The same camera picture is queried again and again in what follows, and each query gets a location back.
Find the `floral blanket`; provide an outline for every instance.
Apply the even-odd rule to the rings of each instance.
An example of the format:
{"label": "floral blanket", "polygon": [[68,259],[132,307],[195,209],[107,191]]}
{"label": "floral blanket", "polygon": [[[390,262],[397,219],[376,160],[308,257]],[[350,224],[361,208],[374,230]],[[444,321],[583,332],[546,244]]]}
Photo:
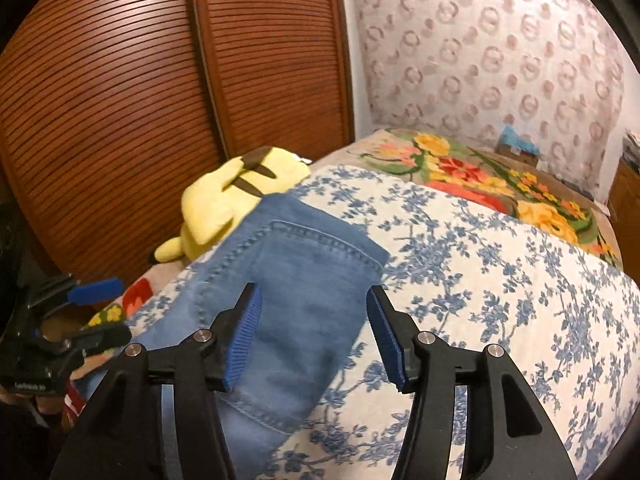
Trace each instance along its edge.
{"label": "floral blanket", "polygon": [[556,196],[535,174],[508,168],[469,146],[396,128],[358,142],[350,153],[359,166],[494,209],[622,267],[591,209]]}
{"label": "floral blanket", "polygon": [[[389,299],[421,330],[461,348],[503,345],[543,403],[579,480],[589,478],[640,399],[640,291],[630,278],[510,216],[371,170],[329,166],[291,193],[389,251]],[[133,332],[172,308],[213,251],[142,306]],[[389,480],[411,402],[388,382],[365,324],[318,407],[258,480]],[[465,406],[466,390],[458,388],[450,480],[460,478]]]}

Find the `patterned wallpaper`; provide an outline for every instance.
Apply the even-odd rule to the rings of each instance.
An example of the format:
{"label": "patterned wallpaper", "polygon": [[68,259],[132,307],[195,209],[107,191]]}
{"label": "patterned wallpaper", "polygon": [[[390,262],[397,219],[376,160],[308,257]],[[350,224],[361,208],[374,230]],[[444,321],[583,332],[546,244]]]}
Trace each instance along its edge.
{"label": "patterned wallpaper", "polygon": [[624,99],[618,38],[588,0],[356,0],[374,124],[493,148],[512,124],[595,190]]}

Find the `wooden wardrobe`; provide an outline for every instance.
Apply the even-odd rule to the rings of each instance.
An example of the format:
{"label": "wooden wardrobe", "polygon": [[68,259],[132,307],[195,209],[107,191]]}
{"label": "wooden wardrobe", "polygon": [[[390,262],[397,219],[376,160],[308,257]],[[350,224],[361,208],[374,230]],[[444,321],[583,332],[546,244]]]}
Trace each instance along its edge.
{"label": "wooden wardrobe", "polygon": [[186,186],[353,140],[342,0],[40,0],[0,56],[0,156],[65,272],[130,283]]}

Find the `folded blue jeans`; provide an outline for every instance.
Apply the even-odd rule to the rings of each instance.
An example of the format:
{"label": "folded blue jeans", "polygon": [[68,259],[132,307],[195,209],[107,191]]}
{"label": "folded blue jeans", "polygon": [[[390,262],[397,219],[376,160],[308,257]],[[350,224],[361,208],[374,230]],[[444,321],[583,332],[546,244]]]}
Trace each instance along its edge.
{"label": "folded blue jeans", "polygon": [[[176,345],[233,307],[248,282],[262,287],[244,375],[231,393],[212,393],[238,478],[248,480],[344,366],[366,320],[367,291],[380,282],[387,259],[357,227],[292,196],[267,195],[134,340],[149,350]],[[143,307],[130,322],[144,315]],[[171,386],[162,388],[162,434],[168,475],[181,478]]]}

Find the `pikachu plush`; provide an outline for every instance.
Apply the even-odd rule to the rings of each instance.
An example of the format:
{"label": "pikachu plush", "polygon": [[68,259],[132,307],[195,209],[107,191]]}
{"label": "pikachu plush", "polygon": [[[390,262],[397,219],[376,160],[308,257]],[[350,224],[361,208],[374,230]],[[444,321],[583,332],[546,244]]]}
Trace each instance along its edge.
{"label": "pikachu plush", "polygon": [[150,261],[195,260],[231,233],[264,195],[285,192],[309,173],[297,155],[271,146],[232,158],[184,191],[180,236],[160,245]]}

